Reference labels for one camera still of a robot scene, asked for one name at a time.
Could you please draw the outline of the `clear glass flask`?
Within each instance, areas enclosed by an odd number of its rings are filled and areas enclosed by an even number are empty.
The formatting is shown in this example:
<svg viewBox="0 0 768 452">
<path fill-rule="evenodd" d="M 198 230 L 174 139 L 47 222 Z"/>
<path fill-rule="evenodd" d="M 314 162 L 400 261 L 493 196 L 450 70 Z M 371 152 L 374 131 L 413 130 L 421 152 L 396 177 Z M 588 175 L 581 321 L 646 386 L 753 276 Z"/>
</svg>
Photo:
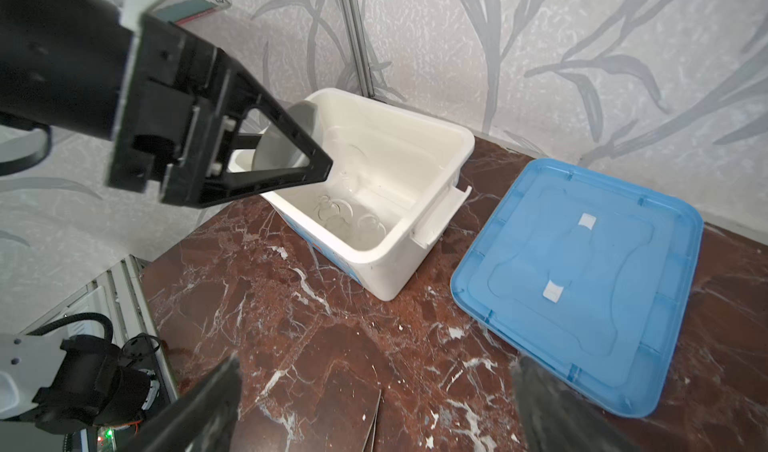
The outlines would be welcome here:
<svg viewBox="0 0 768 452">
<path fill-rule="evenodd" d="M 311 217 L 322 226 L 337 225 L 341 222 L 349 225 L 353 218 L 353 207 L 346 200 L 320 195 L 315 200 Z"/>
</svg>

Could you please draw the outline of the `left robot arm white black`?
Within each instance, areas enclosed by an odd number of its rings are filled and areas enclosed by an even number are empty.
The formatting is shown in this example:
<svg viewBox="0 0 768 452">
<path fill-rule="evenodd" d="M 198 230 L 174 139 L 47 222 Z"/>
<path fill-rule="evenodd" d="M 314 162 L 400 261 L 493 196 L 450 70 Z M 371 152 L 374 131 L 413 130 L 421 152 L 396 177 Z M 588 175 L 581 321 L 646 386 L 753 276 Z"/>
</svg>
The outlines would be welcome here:
<svg viewBox="0 0 768 452">
<path fill-rule="evenodd" d="M 153 15 L 165 0 L 1 0 L 1 123 L 34 132 L 1 162 L 43 162 L 53 130 L 113 145 L 110 188 L 203 209 L 325 181 L 331 157 L 224 50 Z"/>
</svg>

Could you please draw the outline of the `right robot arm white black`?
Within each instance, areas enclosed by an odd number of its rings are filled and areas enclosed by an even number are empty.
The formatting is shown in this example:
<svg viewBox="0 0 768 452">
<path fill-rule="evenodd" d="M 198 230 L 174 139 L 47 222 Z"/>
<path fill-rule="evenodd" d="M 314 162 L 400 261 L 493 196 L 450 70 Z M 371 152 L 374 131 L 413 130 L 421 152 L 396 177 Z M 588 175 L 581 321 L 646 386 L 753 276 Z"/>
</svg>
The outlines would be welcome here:
<svg viewBox="0 0 768 452">
<path fill-rule="evenodd" d="M 162 399 L 164 342 L 140 333 L 114 342 L 111 319 L 79 313 L 1 337 L 1 419 L 30 423 L 72 450 L 82 430 L 133 428 L 114 451 L 229 451 L 237 437 L 242 374 L 224 359 L 178 399 Z M 528 358 L 516 401 L 532 451 L 635 451 L 637 445 Z"/>
</svg>

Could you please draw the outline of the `thin metal tweezers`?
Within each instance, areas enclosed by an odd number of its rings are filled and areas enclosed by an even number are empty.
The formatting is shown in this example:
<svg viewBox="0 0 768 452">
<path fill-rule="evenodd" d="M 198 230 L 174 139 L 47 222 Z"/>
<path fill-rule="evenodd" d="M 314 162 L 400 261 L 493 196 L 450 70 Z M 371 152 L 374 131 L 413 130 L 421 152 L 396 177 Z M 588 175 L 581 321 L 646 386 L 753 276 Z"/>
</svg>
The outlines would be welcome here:
<svg viewBox="0 0 768 452">
<path fill-rule="evenodd" d="M 378 416 L 379 416 L 379 411 L 380 411 L 381 402 L 382 402 L 382 396 L 383 396 L 383 390 L 380 389 L 378 391 L 377 400 L 373 408 L 373 415 L 372 415 L 371 422 L 369 424 L 369 429 L 366 435 L 365 442 L 362 447 L 362 452 L 373 452 L 375 449 L 377 423 L 378 423 Z"/>
</svg>

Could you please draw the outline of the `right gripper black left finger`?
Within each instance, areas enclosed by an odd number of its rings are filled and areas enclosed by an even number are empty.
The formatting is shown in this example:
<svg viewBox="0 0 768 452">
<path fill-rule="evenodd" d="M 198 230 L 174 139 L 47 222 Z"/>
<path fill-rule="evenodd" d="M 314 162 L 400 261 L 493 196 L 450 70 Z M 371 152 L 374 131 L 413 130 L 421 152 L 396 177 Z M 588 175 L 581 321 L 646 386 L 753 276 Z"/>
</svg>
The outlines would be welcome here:
<svg viewBox="0 0 768 452">
<path fill-rule="evenodd" d="M 228 451 L 239 417 L 240 361 L 232 355 L 154 417 L 121 451 Z"/>
</svg>

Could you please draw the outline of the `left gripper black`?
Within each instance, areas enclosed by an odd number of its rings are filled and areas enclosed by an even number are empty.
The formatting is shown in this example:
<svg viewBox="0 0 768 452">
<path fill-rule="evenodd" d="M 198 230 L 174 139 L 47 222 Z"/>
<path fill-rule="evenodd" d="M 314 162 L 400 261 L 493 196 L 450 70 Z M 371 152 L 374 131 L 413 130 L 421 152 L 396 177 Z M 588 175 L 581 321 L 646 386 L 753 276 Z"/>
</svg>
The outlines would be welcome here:
<svg viewBox="0 0 768 452">
<path fill-rule="evenodd" d="M 317 107 L 280 105 L 233 57 L 144 16 L 128 53 L 115 113 L 111 188 L 160 185 L 166 205 L 207 208 L 322 183 L 333 160 L 318 141 Z M 232 126 L 224 133 L 223 123 Z M 210 168 L 224 151 L 224 173 Z"/>
</svg>

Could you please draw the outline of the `white plastic storage bin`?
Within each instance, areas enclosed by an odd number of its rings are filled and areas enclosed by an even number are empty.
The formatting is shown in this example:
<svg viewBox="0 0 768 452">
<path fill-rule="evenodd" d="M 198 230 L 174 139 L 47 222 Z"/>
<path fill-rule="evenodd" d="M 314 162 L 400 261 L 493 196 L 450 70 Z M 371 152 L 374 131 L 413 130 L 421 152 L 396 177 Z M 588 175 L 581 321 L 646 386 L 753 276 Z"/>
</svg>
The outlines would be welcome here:
<svg viewBox="0 0 768 452">
<path fill-rule="evenodd" d="M 467 200 L 470 192 L 457 185 L 475 137 L 462 126 L 337 89 L 304 101 L 317 107 L 321 147 L 324 132 L 337 127 L 365 153 L 367 208 L 353 208 L 349 225 L 322 226 L 311 213 L 323 182 L 263 197 L 323 256 L 376 298 L 391 301 Z M 366 214 L 375 214 L 387 229 L 384 240 L 369 250 L 356 238 L 357 222 Z"/>
</svg>

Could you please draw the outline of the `clear plastic measuring cup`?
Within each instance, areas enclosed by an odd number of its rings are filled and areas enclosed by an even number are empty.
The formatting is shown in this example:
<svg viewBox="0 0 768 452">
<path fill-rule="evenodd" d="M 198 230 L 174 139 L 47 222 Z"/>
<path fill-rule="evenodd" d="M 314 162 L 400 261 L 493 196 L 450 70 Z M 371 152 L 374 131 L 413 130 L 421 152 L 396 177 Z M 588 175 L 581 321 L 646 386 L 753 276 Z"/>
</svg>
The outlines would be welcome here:
<svg viewBox="0 0 768 452">
<path fill-rule="evenodd" d="M 366 209 L 364 189 L 367 157 L 339 128 L 323 135 L 323 150 L 333 160 L 328 179 L 319 185 L 319 201 L 341 200 L 351 208 Z"/>
</svg>

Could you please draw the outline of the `small clear glass beaker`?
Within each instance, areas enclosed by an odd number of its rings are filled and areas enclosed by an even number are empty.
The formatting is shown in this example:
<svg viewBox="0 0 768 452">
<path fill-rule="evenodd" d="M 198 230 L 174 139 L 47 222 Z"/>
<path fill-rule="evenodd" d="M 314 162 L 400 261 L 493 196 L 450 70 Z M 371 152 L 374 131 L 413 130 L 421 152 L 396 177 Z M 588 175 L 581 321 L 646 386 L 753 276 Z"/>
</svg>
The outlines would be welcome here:
<svg viewBox="0 0 768 452">
<path fill-rule="evenodd" d="M 376 247 L 386 235 L 386 226 L 375 214 L 366 214 L 357 222 L 357 244 L 363 250 Z"/>
</svg>

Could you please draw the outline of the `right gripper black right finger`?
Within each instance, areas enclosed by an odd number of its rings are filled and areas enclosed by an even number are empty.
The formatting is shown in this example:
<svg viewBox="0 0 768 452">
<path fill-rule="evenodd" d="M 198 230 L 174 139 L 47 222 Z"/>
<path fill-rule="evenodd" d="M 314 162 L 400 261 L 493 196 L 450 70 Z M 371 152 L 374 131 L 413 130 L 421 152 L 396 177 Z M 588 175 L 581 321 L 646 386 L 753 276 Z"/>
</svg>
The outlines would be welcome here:
<svg viewBox="0 0 768 452">
<path fill-rule="evenodd" d="M 513 369 L 515 401 L 530 451 L 634 451 L 636 444 L 529 357 Z"/>
</svg>

